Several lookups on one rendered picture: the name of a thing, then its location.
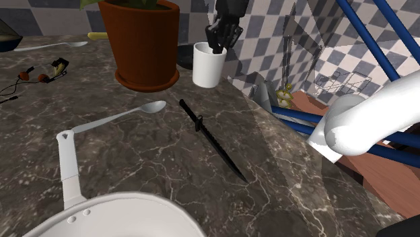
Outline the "white cup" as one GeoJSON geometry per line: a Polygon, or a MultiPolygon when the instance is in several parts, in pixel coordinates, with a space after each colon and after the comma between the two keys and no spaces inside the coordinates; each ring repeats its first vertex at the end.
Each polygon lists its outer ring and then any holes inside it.
{"type": "Polygon", "coordinates": [[[208,42],[197,42],[193,48],[193,83],[202,88],[214,88],[221,79],[227,50],[214,54],[208,42]]]}

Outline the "dark blue bowl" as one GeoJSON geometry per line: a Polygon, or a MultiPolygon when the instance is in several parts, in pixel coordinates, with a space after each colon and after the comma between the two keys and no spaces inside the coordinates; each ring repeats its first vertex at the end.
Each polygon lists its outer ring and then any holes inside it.
{"type": "Polygon", "coordinates": [[[22,38],[22,36],[0,19],[0,53],[14,50],[22,41],[22,38]]]}

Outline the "silver spoon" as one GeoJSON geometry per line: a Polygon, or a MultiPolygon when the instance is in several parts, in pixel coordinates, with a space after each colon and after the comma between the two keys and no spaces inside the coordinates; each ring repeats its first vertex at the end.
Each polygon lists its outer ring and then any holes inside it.
{"type": "Polygon", "coordinates": [[[142,106],[136,107],[134,109],[128,110],[126,112],[122,112],[122,113],[119,113],[119,114],[108,116],[106,118],[101,118],[99,120],[92,121],[92,122],[89,122],[89,123],[86,123],[86,124],[83,124],[83,125],[78,125],[76,127],[73,127],[72,131],[74,133],[81,133],[81,132],[93,129],[95,127],[99,127],[100,125],[103,125],[105,123],[113,121],[114,119],[117,119],[117,118],[122,117],[124,115],[130,114],[132,112],[141,111],[141,112],[145,112],[145,113],[148,113],[148,114],[157,113],[157,112],[161,111],[166,106],[166,104],[167,104],[167,102],[163,101],[163,100],[150,102],[150,103],[144,104],[142,106]]]}
{"type": "Polygon", "coordinates": [[[60,43],[55,43],[55,44],[46,44],[46,45],[42,45],[42,46],[32,46],[32,47],[25,47],[25,48],[15,48],[13,51],[15,52],[22,52],[22,51],[28,51],[28,50],[37,50],[37,49],[41,49],[41,48],[47,48],[47,47],[51,47],[51,46],[58,46],[58,45],[67,45],[70,47],[80,47],[80,46],[84,46],[88,43],[88,41],[82,41],[82,42],[60,42],[60,43]]]}

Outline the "white pan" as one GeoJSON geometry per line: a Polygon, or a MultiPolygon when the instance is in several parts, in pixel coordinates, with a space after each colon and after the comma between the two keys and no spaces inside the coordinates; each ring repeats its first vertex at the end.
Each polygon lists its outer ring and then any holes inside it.
{"type": "Polygon", "coordinates": [[[81,194],[74,132],[60,132],[59,164],[64,210],[23,237],[207,237],[183,208],[159,195],[117,192],[81,194]]]}

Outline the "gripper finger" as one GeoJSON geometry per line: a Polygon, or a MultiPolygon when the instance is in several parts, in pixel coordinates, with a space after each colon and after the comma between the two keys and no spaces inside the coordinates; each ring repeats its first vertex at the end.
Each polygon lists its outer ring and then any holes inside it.
{"type": "Polygon", "coordinates": [[[239,19],[229,19],[225,25],[225,48],[232,48],[242,32],[243,28],[239,26],[239,19]]]}
{"type": "Polygon", "coordinates": [[[224,40],[227,30],[227,17],[225,15],[217,16],[215,21],[205,28],[207,42],[212,48],[213,54],[221,54],[224,47],[224,40]]]}

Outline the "blue tube frame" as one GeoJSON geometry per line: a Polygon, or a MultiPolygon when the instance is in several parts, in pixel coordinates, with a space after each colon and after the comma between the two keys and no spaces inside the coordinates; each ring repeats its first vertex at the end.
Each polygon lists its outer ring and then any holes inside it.
{"type": "MultiPolygon", "coordinates": [[[[398,73],[396,72],[394,67],[391,65],[390,61],[386,58],[385,54],[381,51],[378,44],[372,38],[372,35],[368,32],[368,30],[366,29],[366,27],[364,26],[362,21],[359,19],[357,14],[354,12],[354,10],[350,6],[350,4],[347,2],[347,0],[336,0],[336,2],[340,6],[340,8],[343,10],[343,12],[347,16],[347,18],[349,19],[349,21],[351,22],[353,27],[356,29],[357,33],[361,36],[361,38],[364,41],[364,43],[366,44],[366,46],[369,48],[369,50],[371,51],[371,53],[373,54],[373,56],[375,57],[375,59],[377,60],[377,62],[379,63],[379,65],[381,66],[383,71],[385,72],[385,74],[388,76],[390,82],[394,82],[394,81],[400,79],[401,77],[398,75],[398,73]]],[[[280,108],[280,107],[277,107],[277,106],[272,107],[271,110],[272,110],[272,112],[274,112],[276,114],[290,116],[290,117],[293,117],[293,118],[302,119],[304,121],[310,121],[310,122],[314,122],[314,123],[316,123],[316,120],[318,120],[322,117],[322,116],[319,116],[319,115],[316,115],[316,114],[310,114],[310,113],[307,113],[307,112],[300,112],[300,111],[296,111],[296,110],[280,108]]],[[[309,126],[302,125],[302,124],[295,123],[295,122],[291,122],[291,121],[288,122],[288,125],[292,129],[295,129],[296,131],[308,134],[309,138],[311,137],[311,129],[316,128],[316,127],[309,127],[309,126]]],[[[383,138],[383,139],[385,139],[387,141],[392,141],[392,142],[395,142],[395,143],[407,145],[407,144],[403,143],[402,141],[394,141],[391,138],[383,138]]],[[[408,145],[408,146],[416,147],[416,148],[420,149],[420,145],[408,145]]],[[[359,155],[364,154],[364,153],[367,153],[367,152],[363,151],[358,155],[343,155],[343,156],[359,156],[359,155]]]]}

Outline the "black knife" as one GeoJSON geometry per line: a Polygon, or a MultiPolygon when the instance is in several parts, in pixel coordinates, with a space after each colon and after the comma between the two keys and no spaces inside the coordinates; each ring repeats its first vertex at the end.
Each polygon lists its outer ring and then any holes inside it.
{"type": "Polygon", "coordinates": [[[187,115],[191,118],[191,120],[195,124],[195,131],[201,132],[206,139],[210,142],[210,144],[213,146],[215,151],[220,155],[222,160],[226,163],[226,165],[230,168],[230,170],[237,175],[241,180],[248,183],[246,180],[246,177],[240,172],[239,168],[234,164],[232,159],[229,157],[229,155],[226,153],[224,148],[218,143],[216,138],[212,136],[212,134],[209,132],[209,130],[206,128],[206,126],[203,124],[203,116],[202,115],[196,115],[190,107],[186,104],[186,102],[181,99],[179,100],[179,105],[184,109],[184,111],[187,113],[187,115]]]}

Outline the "yellow green toy figure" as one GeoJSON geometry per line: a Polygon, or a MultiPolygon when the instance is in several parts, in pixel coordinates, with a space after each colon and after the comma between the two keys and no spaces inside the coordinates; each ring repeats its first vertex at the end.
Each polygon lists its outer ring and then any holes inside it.
{"type": "Polygon", "coordinates": [[[284,90],[277,90],[276,91],[277,101],[278,101],[279,107],[282,107],[282,108],[290,108],[291,107],[290,101],[293,99],[293,96],[289,92],[291,89],[292,89],[292,85],[290,83],[288,83],[285,86],[284,90]]]}

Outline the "headphones with orange ear pads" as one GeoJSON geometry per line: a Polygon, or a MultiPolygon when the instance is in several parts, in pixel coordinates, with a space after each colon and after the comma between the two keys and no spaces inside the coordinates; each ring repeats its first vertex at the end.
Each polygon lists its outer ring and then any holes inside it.
{"type": "Polygon", "coordinates": [[[64,75],[66,75],[68,66],[69,66],[69,62],[67,60],[65,60],[64,58],[59,57],[57,60],[53,61],[50,64],[31,66],[30,68],[26,69],[25,71],[21,71],[17,75],[17,79],[16,79],[14,84],[12,84],[10,86],[7,86],[7,87],[3,88],[2,90],[0,90],[0,96],[11,96],[8,99],[0,101],[0,104],[2,104],[4,102],[8,102],[8,101],[18,99],[18,96],[14,95],[16,93],[18,85],[23,84],[23,83],[51,83],[51,82],[63,77],[64,75]],[[44,66],[51,66],[53,68],[52,75],[49,76],[45,73],[42,73],[37,77],[37,81],[30,81],[30,73],[33,72],[35,69],[37,69],[39,67],[44,67],[44,66]],[[14,87],[14,91],[12,91],[11,93],[8,93],[8,94],[2,94],[2,92],[4,90],[9,89],[10,87],[14,87]]]}

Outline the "plant in terracotta pot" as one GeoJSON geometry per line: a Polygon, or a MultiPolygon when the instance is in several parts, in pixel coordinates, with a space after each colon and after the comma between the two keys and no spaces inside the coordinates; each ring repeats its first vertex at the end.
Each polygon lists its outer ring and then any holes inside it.
{"type": "Polygon", "coordinates": [[[112,48],[116,80],[137,92],[159,92],[179,79],[180,8],[168,0],[80,0],[97,3],[112,48]]]}

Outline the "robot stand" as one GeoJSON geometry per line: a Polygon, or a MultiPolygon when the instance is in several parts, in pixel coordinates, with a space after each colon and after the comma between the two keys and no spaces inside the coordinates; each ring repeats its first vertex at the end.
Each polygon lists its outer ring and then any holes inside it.
{"type": "Polygon", "coordinates": [[[420,225],[394,224],[380,230],[376,237],[420,237],[420,225]]]}

